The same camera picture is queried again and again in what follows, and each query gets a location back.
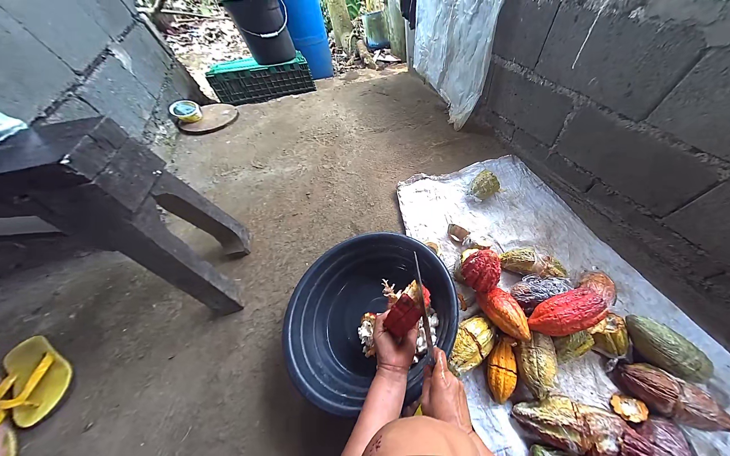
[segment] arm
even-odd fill
[[[397,343],[384,328],[385,312],[376,317],[374,345],[376,346],[376,376],[370,383],[365,404],[342,456],[360,456],[368,442],[387,423],[401,413],[407,388],[407,371],[415,355],[418,329],[413,328]]]

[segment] concrete floor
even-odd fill
[[[0,363],[44,334],[76,369],[63,406],[19,433],[23,456],[339,453],[353,422],[315,409],[286,375],[281,321],[294,285],[343,239],[402,230],[396,182],[506,153],[454,131],[445,104],[407,74],[239,110],[169,158],[249,227],[252,254],[225,261],[208,234],[169,226],[241,284],[243,311],[213,318],[113,252],[0,280]]]

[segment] leg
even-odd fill
[[[151,195],[168,211],[212,235],[230,257],[250,253],[247,228],[173,174],[164,171]]]

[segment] white tarp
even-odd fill
[[[474,176],[484,169],[497,175],[503,190],[485,201],[477,201],[467,192]],[[406,234],[441,246],[441,258],[450,269],[460,256],[461,246],[449,240],[447,225],[457,223],[467,230],[485,234],[504,250],[533,246],[554,255],[572,278],[583,270],[603,270],[616,283],[618,301],[614,312],[636,313],[669,325],[711,358],[715,374],[702,387],[713,393],[730,414],[730,353],[599,240],[518,158],[486,160],[441,176],[416,174],[398,184],[397,194]],[[509,290],[519,279],[518,275],[503,273],[501,288]],[[468,287],[461,284],[457,287],[468,299],[474,296]],[[477,304],[461,312],[460,318],[476,312],[479,312]],[[559,391],[577,402],[608,408],[607,401],[616,388],[604,372],[604,363],[604,359],[591,352],[571,363],[560,364],[556,379]],[[525,456],[527,450],[519,436],[520,428],[509,412],[512,402],[531,397],[522,395],[528,394],[526,389],[518,388],[502,406],[492,401],[482,366],[462,379],[472,425],[489,449],[503,456]],[[729,432],[682,428],[697,454],[730,455]]]
[[[413,65],[460,130],[478,103],[503,0],[418,0]]]

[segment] knife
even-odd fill
[[[421,271],[419,271],[419,256],[413,252],[413,259],[416,264],[416,282],[419,284],[419,305],[421,305],[421,322],[424,326],[424,336],[427,338],[427,355],[432,356],[432,334],[430,334],[430,319],[427,317],[427,308],[424,306],[424,289],[421,284]]]

